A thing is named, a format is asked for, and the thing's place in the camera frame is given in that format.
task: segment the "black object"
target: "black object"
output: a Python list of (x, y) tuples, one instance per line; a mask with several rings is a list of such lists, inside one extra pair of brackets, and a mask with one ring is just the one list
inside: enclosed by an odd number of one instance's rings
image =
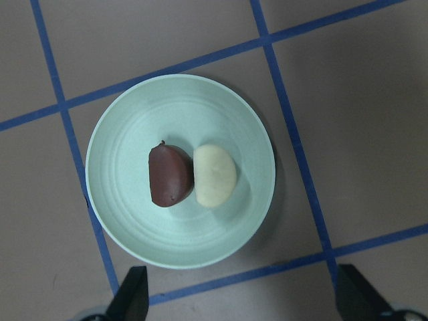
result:
[(351, 264), (338, 266), (336, 306), (344, 321), (428, 321), (414, 311), (393, 310)]
[(87, 316), (81, 321), (144, 321), (147, 312), (147, 269), (138, 266), (129, 269), (105, 314)]

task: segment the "grid line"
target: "grid line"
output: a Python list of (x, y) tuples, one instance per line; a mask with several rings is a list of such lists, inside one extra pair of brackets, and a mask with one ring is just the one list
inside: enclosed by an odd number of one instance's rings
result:
[[(342, 257), (342, 256), (362, 252), (368, 249), (372, 249), (375, 247), (390, 245), (392, 243), (404, 241), (412, 237), (422, 236), (427, 233), (428, 233), (428, 223), (417, 227), (412, 227), (410, 229), (406, 229), (403, 231), (398, 231), (398, 232), (374, 237), (372, 239), (359, 241), (350, 245), (337, 247), (333, 249), (332, 252), (334, 257)], [(326, 256), (324, 252), (315, 253), (312, 255), (299, 257), (297, 259), (292, 259), (291, 261), (288, 261), (286, 263), (269, 265), (258, 269), (249, 270), (238, 274), (233, 274), (231, 276), (226, 276), (224, 278), (203, 282), (200, 284), (196, 284), (194, 286), (188, 286), (188, 287), (180, 288), (178, 290), (173, 290), (173, 291), (169, 291), (161, 294), (155, 294), (150, 297), (150, 305), (154, 306), (157, 304), (162, 304), (165, 302), (177, 300), (187, 296), (200, 294), (202, 292), (223, 288), (225, 286), (232, 286), (233, 284), (238, 284), (246, 281), (252, 281), (258, 278), (273, 276), (273, 275), (284, 273), (297, 268), (302, 268), (304, 266), (320, 263), (325, 260), (326, 260)]]
[[(203, 55), (197, 58), (193, 58), (172, 66), (168, 66), (154, 72), (150, 72), (143, 76), (125, 80), (123, 82), (119, 82), (117, 84), (107, 86), (105, 88), (100, 88), (98, 90), (94, 90), (93, 92), (88, 92), (81, 96), (77, 96), (69, 100), (65, 100), (64, 107), (70, 109), (76, 106), (80, 106), (82, 104), (87, 104), (89, 102), (93, 102), (95, 100), (107, 97), (109, 95), (117, 94), (119, 92), (127, 90), (129, 89), (129, 87), (155, 76), (185, 72), (186, 70), (203, 66), (211, 62), (216, 62), (217, 60), (221, 60), (224, 58), (229, 58), (237, 54), (242, 54), (243, 52), (250, 51), (259, 47), (263, 47), (264, 45), (267, 45), (270, 43), (275, 43), (278, 41), (289, 39), (291, 37), (296, 37), (298, 35), (302, 35), (304, 33), (314, 31), (318, 28), (325, 27), (333, 23), (338, 23), (343, 20), (352, 19), (354, 17), (358, 17), (374, 11), (378, 11), (382, 8), (388, 7), (390, 5), (394, 5), (396, 3), (404, 2), (404, 1), (406, 0), (378, 0), (378, 1), (367, 3), (365, 5), (360, 5), (358, 7), (354, 7), (345, 11), (334, 13), (332, 15), (328, 15), (326, 17), (319, 18), (317, 20), (309, 21), (307, 23), (303, 23), (295, 27), (277, 31), (275, 33), (271, 33), (271, 34), (267, 33), (257, 39), (239, 43), (237, 45), (233, 45), (225, 49), (214, 51), (212, 53), (208, 53), (206, 55)], [(53, 75), (55, 75), (55, 78), (53, 80), (59, 81), (59, 76), (56, 68), (52, 72), (53, 72)], [(38, 111), (30, 112), (23, 116), (18, 116), (16, 118), (12, 118), (10, 120), (0, 122), (0, 132), (15, 126), (19, 126), (21, 124), (25, 124), (26, 122), (31, 122), (43, 116), (50, 115), (50, 114), (38, 114), (37, 112)]]
[[(171, 300), (176, 300), (178, 298), (182, 298), (185, 296), (190, 296), (193, 294), (206, 292), (216, 288), (221, 288), (223, 286), (238, 284), (241, 282), (254, 280), (257, 278), (262, 278), (264, 276), (271, 276), (271, 275), (282, 273), (288, 270), (300, 268), (306, 265), (319, 263), (321, 261), (327, 261), (329, 271), (330, 271), (330, 274), (332, 275), (332, 280), (334, 283), (334, 271), (332, 271), (331, 265), (336, 264), (335, 257), (340, 257), (343, 255), (348, 255), (350, 253), (355, 253), (358, 251), (364, 251), (366, 249), (387, 245), (397, 241), (409, 239), (411, 237), (425, 235), (428, 233), (428, 224), (420, 225), (410, 229), (405, 229), (402, 231), (390, 233), (387, 235), (382, 235), (380, 237), (374, 237), (372, 239), (368, 239), (365, 241), (360, 241), (350, 245), (345, 245), (342, 247), (337, 247), (336, 249), (332, 249), (330, 240), (328, 239), (328, 232), (326, 230), (324, 218), (322, 216), (318, 198), (315, 193), (313, 181), (310, 176), (310, 171), (308, 168), (306, 157), (304, 156), (304, 150), (300, 142), (300, 137), (298, 136), (297, 126), (292, 116), (291, 106), (287, 98), (286, 89), (280, 74), (278, 62), (276, 61), (275, 52), (272, 44), (277, 41), (285, 40), (291, 37), (295, 37), (297, 35), (302, 35), (304, 33), (313, 31), (315, 29), (324, 27), (332, 23), (337, 23), (339, 21), (358, 17), (360, 15), (374, 12), (384, 7), (388, 7), (389, 5), (394, 5), (395, 3), (400, 3), (404, 1), (406, 0), (378, 0), (371, 3), (367, 3), (366, 5), (361, 5), (352, 9), (341, 11), (340, 13), (335, 13), (327, 17), (316, 19), (308, 23), (303, 23), (296, 27), (291, 27), (285, 30), (281, 30), (281, 31), (269, 34), (264, 21), (264, 17), (261, 11), (261, 6), (259, 1), (251, 0), (251, 6), (253, 7), (255, 21), (260, 34), (259, 38), (253, 39), (244, 43), (240, 43), (219, 51), (215, 51), (210, 54), (208, 53), (207, 55), (193, 58), (191, 60), (187, 60), (185, 62), (181, 62), (179, 64), (169, 66), (143, 76), (139, 76), (115, 85), (111, 85), (111, 86), (66, 100), (62, 90), (60, 77), (56, 69), (54, 55), (52, 53), (51, 46), (49, 43), (49, 38), (48, 38), (48, 34), (44, 24), (41, 7), (39, 5), (38, 0), (30, 0), (36, 25), (37, 25), (37, 30), (39, 32), (39, 37), (42, 44), (43, 52), (45, 55), (47, 67), (51, 77), (52, 86), (54, 88), (54, 92), (56, 94), (56, 99), (58, 103), (36, 110), (34, 112), (30, 112), (30, 113), (12, 118), (10, 120), (6, 120), (4, 122), (0, 122), (0, 131), (7, 130), (15, 126), (19, 126), (20, 124), (25, 124), (26, 122), (30, 122), (32, 120), (43, 118), (45, 116), (49, 116), (59, 112), (62, 117), (64, 130), (67, 134), (68, 143), (69, 143), (73, 160), (76, 166), (81, 188), (85, 198), (88, 199), (88, 192), (86, 190), (86, 181), (84, 176), (84, 164), (82, 161), (82, 156), (80, 154), (76, 136), (74, 134), (74, 128), (70, 118), (70, 114), (68, 112), (70, 108), (73, 108), (75, 106), (79, 106), (88, 102), (92, 102), (97, 99), (101, 99), (111, 94), (119, 93), (143, 80), (146, 80), (155, 76), (184, 72), (186, 70), (190, 70), (198, 66), (203, 66), (205, 64), (209, 64), (217, 60), (222, 60), (224, 58), (228, 58), (249, 50), (253, 50), (255, 48), (263, 47), (266, 59), (270, 66), (274, 85), (278, 93), (278, 98), (280, 99), (280, 102), (281, 102), (282, 111), (284, 113), (284, 118), (290, 133), (290, 138), (292, 139), (292, 144), (296, 153), (296, 158), (298, 159), (298, 164), (300, 167), (302, 179), (304, 180), (306, 192), (308, 194), (308, 198), (310, 199), (311, 209), (314, 214), (314, 219), (316, 221), (316, 226), (317, 226), (318, 234), (320, 236), (320, 240), (322, 243), (323, 252), (300, 257), (298, 259), (294, 259), (292, 261), (289, 261), (280, 265), (269, 265), (267, 267), (262, 267), (259, 269), (242, 272), (240, 274), (227, 276), (225, 278), (204, 282), (202, 284), (197, 284), (196, 286), (182, 288), (179, 290), (167, 292), (165, 294), (157, 294), (150, 297), (150, 304), (155, 305), (155, 304), (168, 302)], [(112, 288), (112, 291), (115, 293), (118, 288), (118, 282), (117, 282), (116, 273), (112, 265), (110, 253), (106, 246), (101, 225), (98, 222), (90, 204), (88, 205), (89, 205), (88, 213), (91, 219), (94, 234), (97, 239), (98, 248), (102, 256), (104, 268), (108, 275), (110, 287)]]
[[(263, 36), (268, 33), (268, 27), (263, 16), (263, 11), (261, 9), (259, 0), (251, 0), (251, 6), (253, 8), (254, 19), (257, 23), (257, 28), (259, 29), (260, 35)], [(263, 47), (263, 50), (268, 62), (267, 64), (270, 69), (272, 80), (274, 81), (276, 93), (280, 101), (282, 114), (284, 115), (284, 120), (286, 121), (288, 134), (292, 142), (294, 154), (296, 156), (300, 174), (302, 176), (303, 184), (306, 190), (306, 195), (308, 196), (308, 201), (318, 236), (320, 238), (322, 250), (326, 255), (328, 271), (330, 272), (333, 286), (336, 287), (337, 264), (333, 256), (330, 236), (328, 235), (327, 227), (324, 222), (324, 216), (322, 214), (320, 202), (316, 194), (312, 175), (310, 174), (310, 169), (302, 146), (302, 141), (300, 140), (297, 124), (294, 120), (292, 107), (288, 99), (286, 87), (284, 86), (284, 80), (281, 76), (281, 71), (278, 66), (274, 47), (272, 44), (268, 44)]]
[[(76, 166), (76, 170), (78, 172), (78, 178), (80, 181), (80, 186), (82, 188), (82, 192), (86, 199), (88, 199), (88, 192), (86, 190), (86, 180), (85, 180), (85, 171), (82, 162), (82, 156), (79, 151), (78, 143), (76, 140), (76, 135), (74, 134), (72, 120), (70, 118), (70, 114), (68, 109), (66, 108), (64, 92), (62, 90), (62, 85), (60, 81), (60, 77), (58, 76), (58, 71), (56, 68), (56, 63), (54, 60), (54, 55), (52, 53), (51, 45), (49, 42), (49, 37), (47, 36), (47, 30), (45, 26), (45, 22), (43, 20), (43, 15), (41, 12), (41, 7), (38, 0), (30, 0), (31, 8), (33, 10), (33, 15), (35, 19), (35, 24), (37, 26), (37, 31), (39, 33), (39, 38), (41, 42), (41, 46), (43, 48), (43, 53), (45, 56), (47, 68), (49, 70), (53, 90), (56, 95), (56, 100), (58, 102), (58, 110), (60, 111), (62, 122), (64, 125), (64, 130), (66, 132), (68, 144), (70, 146), (70, 150), (72, 152), (73, 161)], [(104, 269), (107, 273), (107, 278), (110, 283), (110, 287), (115, 294), (118, 290), (118, 280), (116, 276), (116, 272), (114, 271), (112, 259), (110, 257), (110, 253), (108, 252), (108, 248), (106, 245), (106, 240), (104, 238), (104, 234), (102, 233), (102, 228), (100, 222), (97, 220), (92, 209), (88, 207), (88, 215), (92, 224), (92, 229), (94, 231), (94, 235), (97, 241), (98, 249), (100, 250), (100, 255), (102, 258), (102, 262), (104, 264)]]

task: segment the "pear half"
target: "pear half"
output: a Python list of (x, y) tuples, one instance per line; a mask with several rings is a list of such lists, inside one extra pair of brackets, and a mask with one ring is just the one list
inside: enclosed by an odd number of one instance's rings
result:
[(204, 207), (217, 207), (230, 198), (236, 186), (236, 168), (229, 153), (214, 144), (193, 152), (196, 200)]

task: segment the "light green plate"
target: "light green plate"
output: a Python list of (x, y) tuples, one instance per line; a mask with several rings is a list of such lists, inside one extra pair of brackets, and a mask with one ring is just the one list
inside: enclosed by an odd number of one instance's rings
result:
[[(169, 208), (150, 198), (148, 154), (161, 140), (189, 155), (217, 144), (237, 167), (231, 198), (214, 209), (195, 191)], [(166, 268), (198, 268), (237, 251), (261, 225), (275, 183), (269, 137), (251, 107), (229, 88), (198, 76), (167, 75), (137, 84), (105, 111), (86, 157), (97, 218), (133, 256)]]

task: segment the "plate rim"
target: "plate rim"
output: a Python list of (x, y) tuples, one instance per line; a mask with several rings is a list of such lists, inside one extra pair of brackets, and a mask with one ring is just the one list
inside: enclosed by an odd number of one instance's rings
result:
[[(131, 249), (128, 249), (124, 244), (122, 244), (122, 242), (120, 240), (118, 240), (114, 234), (109, 230), (109, 228), (107, 228), (107, 226), (105, 225), (105, 223), (103, 222), (97, 208), (96, 208), (96, 204), (93, 200), (92, 197), (92, 193), (91, 193), (91, 188), (90, 188), (90, 178), (89, 178), (89, 162), (90, 162), (90, 155), (91, 155), (91, 150), (92, 150), (92, 145), (94, 142), (94, 138), (96, 136), (96, 133), (98, 132), (99, 127), (101, 126), (101, 123), (103, 123), (105, 117), (107, 117), (108, 113), (111, 111), (111, 109), (113, 109), (115, 107), (115, 105), (118, 103), (118, 101), (120, 101), (123, 96), (128, 95), (130, 92), (133, 92), (134, 90), (137, 90), (139, 87), (144, 86), (148, 83), (151, 82), (155, 82), (155, 81), (159, 81), (159, 80), (163, 80), (165, 78), (188, 78), (188, 79), (194, 79), (194, 80), (199, 80), (199, 81), (204, 81), (204, 82), (208, 82), (210, 84), (213, 84), (214, 86), (220, 87), (222, 90), (225, 90), (227, 92), (229, 92), (230, 94), (232, 94), (233, 96), (235, 96), (251, 113), (251, 115), (253, 116), (253, 118), (256, 120), (256, 122), (258, 123), (260, 129), (261, 129), (261, 133), (263, 134), (265, 141), (268, 143), (268, 149), (270, 152), (270, 169), (272, 170), (272, 180), (271, 180), (271, 185), (269, 186), (270, 188), (270, 193), (269, 193), (269, 197), (268, 200), (265, 203), (265, 208), (263, 210), (263, 215), (259, 216), (259, 220), (257, 221), (257, 224), (255, 224), (255, 229), (251, 230), (251, 233), (248, 233), (247, 237), (244, 238), (244, 242), (240, 242), (238, 244), (238, 246), (232, 248), (231, 250), (227, 251), (224, 255), (218, 256), (214, 259), (211, 260), (207, 260), (201, 263), (193, 263), (193, 264), (180, 264), (180, 265), (175, 265), (175, 264), (169, 264), (169, 263), (161, 263), (159, 261), (154, 261), (151, 260), (149, 258), (143, 257), (140, 254), (137, 254), (135, 252), (133, 252)], [(143, 80), (131, 87), (129, 87), (127, 90), (125, 90), (123, 93), (121, 93), (121, 95), (119, 95), (116, 99), (113, 100), (113, 102), (110, 103), (109, 107), (107, 107), (107, 109), (103, 112), (103, 114), (101, 115), (101, 117), (98, 119), (89, 143), (88, 143), (88, 149), (86, 152), (86, 159), (85, 159), (85, 184), (86, 184), (86, 191), (89, 197), (89, 203), (90, 206), (98, 220), (98, 222), (101, 224), (102, 228), (104, 231), (106, 231), (106, 233), (109, 235), (109, 237), (111, 237), (114, 242), (119, 245), (119, 247), (121, 249), (123, 249), (124, 251), (126, 251), (127, 253), (129, 253), (130, 255), (134, 256), (135, 258), (150, 263), (152, 265), (158, 266), (158, 267), (162, 267), (162, 268), (170, 268), (170, 269), (174, 269), (174, 270), (186, 270), (186, 269), (193, 269), (193, 268), (202, 268), (214, 263), (217, 263), (219, 261), (224, 260), (225, 258), (229, 257), (230, 255), (234, 254), (237, 250), (241, 249), (257, 232), (257, 230), (260, 228), (261, 224), (263, 223), (266, 215), (268, 214), (269, 208), (271, 206), (272, 203), (272, 199), (273, 199), (273, 195), (274, 195), (274, 190), (275, 190), (275, 183), (276, 183), (276, 162), (275, 162), (275, 154), (274, 154), (274, 150), (273, 150), (273, 146), (272, 146), (272, 142), (270, 140), (270, 137), (268, 135), (268, 132), (263, 124), (263, 122), (261, 121), (260, 117), (257, 115), (257, 113), (255, 112), (255, 110), (235, 91), (233, 91), (231, 88), (227, 87), (226, 85), (223, 85), (220, 82), (217, 82), (215, 80), (212, 80), (210, 78), (206, 78), (203, 76), (197, 76), (197, 75), (193, 75), (193, 74), (165, 74), (165, 75), (161, 75), (161, 76), (155, 76), (152, 78), (149, 78), (147, 80)]]

